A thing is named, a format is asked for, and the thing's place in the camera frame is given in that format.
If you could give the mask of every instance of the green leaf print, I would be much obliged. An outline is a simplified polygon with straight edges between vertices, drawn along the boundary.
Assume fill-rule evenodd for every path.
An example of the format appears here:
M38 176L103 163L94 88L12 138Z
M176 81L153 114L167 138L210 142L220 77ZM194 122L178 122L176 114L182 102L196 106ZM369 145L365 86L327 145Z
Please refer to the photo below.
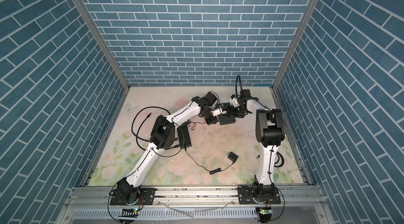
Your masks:
M126 136L126 133L123 133L123 134L122 134L122 138L124 138L124 140L126 140L126 139L129 138L129 136Z
M96 177L98 175L98 168L95 168L94 173L93 173L93 177Z
M129 170L133 170L135 166L136 166L136 163L132 163L132 164L129 166Z
M276 181L278 180L278 178L279 178L279 174L278 174L278 173L275 173L275 174L274 174L274 183L276 183Z
M212 161L210 162L210 165L211 165L212 167L215 166L216 160L217 160L217 157L214 157L214 158L212 159Z
M182 176L175 176L174 175L172 183L173 184L182 184Z
M136 158L136 160L133 162L133 164L136 165L136 164L139 162L140 158L141 158L141 156L139 156L138 158Z
M94 182L98 182L98 181L100 181L100 180L101 180L101 175L98 176L98 177L96 177L96 178L94 179Z
M122 145L121 148L127 148L127 147L129 147L131 144L132 144L131 142L127 142L127 143L125 143L124 145Z
M244 180L244 173L243 173L243 170L239 170L237 176L238 176L238 178L239 178L240 180L241 180L241 179Z
M289 176L286 173L282 173L283 181L287 184L289 184Z
M288 157L292 158L292 155L290 154L289 151L285 151L285 153L286 153L286 155L287 155Z
M220 184L219 181L217 181L217 173L212 175L212 181L210 183L211 184Z
M124 156L124 154L120 154L120 155L114 157L114 160L118 160L119 158L121 158L121 157L123 157L123 156Z

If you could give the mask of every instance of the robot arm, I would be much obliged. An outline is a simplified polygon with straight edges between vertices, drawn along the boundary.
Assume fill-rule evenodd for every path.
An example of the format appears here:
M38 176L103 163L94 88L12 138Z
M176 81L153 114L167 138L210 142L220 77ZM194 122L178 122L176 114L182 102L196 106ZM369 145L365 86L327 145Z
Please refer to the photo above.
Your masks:
M158 116L151 131L150 143L146 151L129 175L117 182L117 189L111 191L110 195L117 193L128 205L136 203L139 200L139 188L147 172L158 156L173 145L175 131L181 124L195 115L204 117L208 125L218 122L210 108L216 100L216 96L212 92L208 92L202 98L194 97L185 107L171 115Z
M274 181L276 152L285 138L282 115L280 109L268 109L256 100L248 100L246 107L248 111L256 111L255 135L260 142L260 163L256 180L259 184L270 185Z
M175 130L190 118L200 113L201 107L194 101L169 116L160 115L151 132L150 143L137 165L126 177L127 182L134 188L140 187L143 180L156 161L158 155L171 147L175 140Z

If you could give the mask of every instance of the aluminum frame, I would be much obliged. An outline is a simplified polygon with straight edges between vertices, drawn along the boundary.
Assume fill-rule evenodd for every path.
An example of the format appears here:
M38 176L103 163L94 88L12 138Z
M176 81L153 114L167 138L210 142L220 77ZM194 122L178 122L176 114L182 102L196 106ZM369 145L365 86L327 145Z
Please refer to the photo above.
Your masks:
M123 75L121 69L119 68L112 52L109 50L107 43L105 42L103 36L101 35L100 31L97 28L93 18L90 15L86 5L84 4L83 0L72 0L74 6L76 7L77 11L79 12L80 16L83 18L85 24L87 25L88 29L90 30L91 34L93 35L95 41L97 42L98 46L101 48L102 52L104 53L105 58L110 63L112 69L114 70L115 74L118 76L119 81L124 86L125 90L129 90L129 83L126 80L125 76Z
M119 101L119 105L114 113L114 117L112 118L107 131L105 132L104 138L102 139L100 145L98 146L98 150L96 151L96 154L95 154L93 160L91 161L90 166L88 167L86 175L84 176L83 180L80 182L80 184L83 186L87 185L87 183L90 179L90 175L94 171L95 166L97 166L97 163L102 155L105 145L107 144L108 138L111 135L112 129L114 128L115 122L118 119L119 113L121 112L121 109L124 106L128 93L129 93L129 90L125 90L124 95L121 97L121 100Z
M240 205L238 203L237 185L218 186L149 186L156 189L153 205L144 206L145 209L161 209L161 203L175 208L211 208L223 207L229 202L226 209L238 210L245 207L259 207L260 204ZM319 223L331 224L330 215L326 202L322 196L319 186L294 184L279 185L277 188L282 192L285 200L285 207L315 207ZM109 186L85 186L74 187L66 206L60 214L57 224L68 224L75 211L93 209L94 211L105 211L108 204ZM282 207L280 204L272 204L274 207ZM110 211L117 211L122 206L109 206Z
M272 93L272 97L274 98L276 107L278 109L280 109L281 111L284 111L283 106L282 106L282 104L280 102L278 92L275 89L272 88L271 93ZM288 118L286 116L283 116L282 118L283 118L284 125L285 125L285 132L286 132L286 134L288 136L290 148L292 149L293 155L295 157L297 167L302 169L303 174L304 174L304 176L306 178L307 184L313 184L313 182L312 182L313 180L310 177L309 170L307 169L307 166L305 165L303 156L301 155L300 150L299 150L299 148L297 146L295 135L290 129L289 120L288 120Z
M296 33L293 36L292 42L289 45L288 50L286 51L285 57L280 65L279 71L276 74L274 84L272 87L276 90L279 86L279 83L286 71L286 68L289 65L290 60L293 57L293 53L295 52L297 45L300 42L300 39L303 35L304 30L306 29L307 24L309 23L309 20L311 18L311 15L314 12L314 9L316 8L316 5L318 3L318 0L309 0L309 3L307 4L306 10L302 16L302 19L299 23L299 26L296 29Z

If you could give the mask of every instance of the black cable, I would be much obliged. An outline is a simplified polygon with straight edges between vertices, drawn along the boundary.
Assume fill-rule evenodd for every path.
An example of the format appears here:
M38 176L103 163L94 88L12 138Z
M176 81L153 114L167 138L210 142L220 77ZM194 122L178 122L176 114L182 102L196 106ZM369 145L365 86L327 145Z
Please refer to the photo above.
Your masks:
M279 157L279 159L278 159L278 162L276 162L274 164L274 167L277 167L277 168L282 167L285 164L285 159L283 158L282 154L279 153L278 151L276 152L276 155Z
M283 122L283 124L285 124L285 121L280 116L278 116L278 117Z
M190 126L191 123L194 124L194 125L191 127L191 130L195 130L195 126L196 126L197 123L199 123L199 124L206 124L206 122L203 122L203 123L202 123L202 122L198 122L198 121L197 121L197 122L193 122L193 121L191 121L191 120L187 120L186 122L184 122L183 124L181 124L181 126L182 126L182 125L189 125L189 126Z
M133 124L134 124L134 121L136 120L137 116L140 114L141 111L143 111L143 110L145 110L145 109L149 109L149 108L163 109L163 110L165 110L167 113L169 113L169 115L171 114L167 109L162 108L162 107L159 107L159 106L147 106L147 107L141 109L141 110L136 114L136 116L134 117L134 119L133 119L133 121L132 121L132 126L130 127L130 130L132 131L132 134L133 134L134 136L137 136L137 135L133 132ZM146 142L149 141L149 140L143 139L143 138L140 137L140 136L137 136L137 137L138 137L140 140L143 140L143 141L146 141Z
M262 105L262 103L261 103L259 100L257 100L257 102L258 102L261 106L265 107L266 109L269 109L269 110L272 110L272 109L273 109L273 108L268 108L268 106Z
M112 190L114 190L114 187L116 186L116 184L117 184L118 182L115 183L115 185L112 187L111 191L110 191L109 194L108 194L107 211L108 211L109 216L110 216L114 221L117 221L117 222L119 222L119 223L122 224L121 221L118 221L117 219L115 219L115 218L111 215L111 213L109 212L109 199L110 199L110 197L111 197L111 192L112 192Z
M175 117L179 116L180 114L182 114L182 113L184 113L186 110L188 110L188 108L192 105L192 103L193 103L193 102L191 102L191 103L189 104L189 106L187 106L187 107L184 109L184 111L182 111L182 112L179 113L178 115L174 115L174 116L171 118L171 120L173 120Z
M139 129L137 130L137 134L136 134L136 143L137 143L137 145L139 146L139 148L141 148L142 150L144 150L144 151L146 151L146 149L145 148L142 148L142 146L140 146L140 144L139 144L139 142L138 142L138 135L139 135L139 131L140 131L140 128L142 127L142 125L143 125L143 123L150 117L150 115L151 115L152 113L150 113L143 121L142 121L142 123L140 124L140 126L139 126Z
M173 123L175 124L175 125L177 125L177 127L179 128L179 130L181 131L181 133L182 133L182 135L184 136L185 134L184 134L184 132L182 132L182 129L178 126L178 124L176 124L174 121L173 121ZM171 155L171 156L163 156L163 155L159 155L159 154L157 154L157 152L154 150L154 148L152 148L152 150L154 151L154 153L157 155L157 156L162 156L162 157L173 157L173 156L175 156L175 155L177 155L181 150L182 150L182 148L184 147L184 144L185 144L185 141L183 141L182 142L182 146L181 146L181 148L179 149L179 151L177 152L177 153L175 153L174 155Z
M241 95L241 93L243 92L243 86L241 85L241 77L240 77L240 75L237 75L237 77L235 78L235 97L238 100L237 83L240 84L240 95Z
M225 170L227 170L230 166L232 166L232 165L235 163L235 162L233 162L231 165L227 166L224 170L218 168L218 169L215 169L215 170L211 170L211 171L210 171L210 170L206 169L205 166L202 166L202 165L200 165L199 163L197 163L197 162L195 161L195 159L194 159L193 157L191 157L191 156L188 154L188 151L187 151L187 148L186 148L186 147L185 147L185 153L187 153L187 155L196 163L197 166L202 167L202 168L204 168L206 171L209 171L209 172L215 171L215 172L212 173L211 175L213 175L213 174L215 174L215 173L217 173L217 172L225 171Z
M268 175L269 175L269 177L270 177L270 181L271 181L271 184L274 184L274 182L272 181L272 179L271 179L271 173L270 173L270 170L271 170L271 160L272 160L272 152L274 151L274 146L272 146L272 149L271 149L271 154L270 154L270 166L268 167ZM274 187L276 188L276 190L278 190L279 192L280 192L280 194L282 195L282 199L283 199L283 208L282 208L282 212L280 213L280 215L278 216L278 217L276 217L275 219L273 219L273 220L269 220L269 221L274 221L274 220L277 220L277 219L279 219L281 216L282 216L282 214L283 214L283 211L285 210L285 198L283 197L283 193L282 193L282 191L280 191L276 186L275 186L275 184L274 184Z
M142 210L143 207L145 206L145 203L144 203L144 199L145 199L145 198L144 198L143 195L141 195L141 194L139 194L139 196L138 196L139 203L140 203L140 196L142 196L142 208L138 209L137 212L139 212L140 210Z
M179 144L177 144L177 145L175 145L175 146L172 146L172 147L169 147L168 149L166 149L166 151L167 150L171 150L172 148L178 148L179 147Z
M150 153L150 151L146 154L146 156L143 158L143 161L139 164L139 166L138 166L138 168L134 171L134 172L132 172L131 174L129 174L128 176L130 176L130 175L132 175L132 174L134 174L138 169L139 169L139 167L143 164L143 162L146 160L146 157L149 155L149 153Z
M229 168L229 167L232 166L233 164L234 164L234 162L233 162L231 165L227 166L227 168ZM227 170L227 168L224 169L224 170L221 170L221 171L225 171L225 170Z
M188 154L187 148L185 148L185 153L187 153L187 155L196 163L197 166L200 166L200 167L204 168L206 171L209 171L209 170L206 169L204 166L198 164L198 163L195 161L195 159L194 159L193 157L191 157L191 156Z

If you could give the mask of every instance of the vent grille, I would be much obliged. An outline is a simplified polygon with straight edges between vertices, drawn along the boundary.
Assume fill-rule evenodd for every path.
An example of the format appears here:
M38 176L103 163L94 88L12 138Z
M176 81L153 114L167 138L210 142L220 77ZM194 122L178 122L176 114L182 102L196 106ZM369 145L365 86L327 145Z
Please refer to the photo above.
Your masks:
M231 207L227 209L217 209L202 211L203 208L191 208L191 207L179 207L177 210L186 212L194 218L256 218L255 207ZM114 218L118 218L122 214L122 209L110 209L109 212ZM124 212L123 216L128 216L130 213ZM85 220L85 219L109 219L111 218L106 209L75 209L73 213L73 219ZM139 216L136 220L178 220L189 219L191 217L171 210L169 208L158 207L151 209L143 209L139 212Z

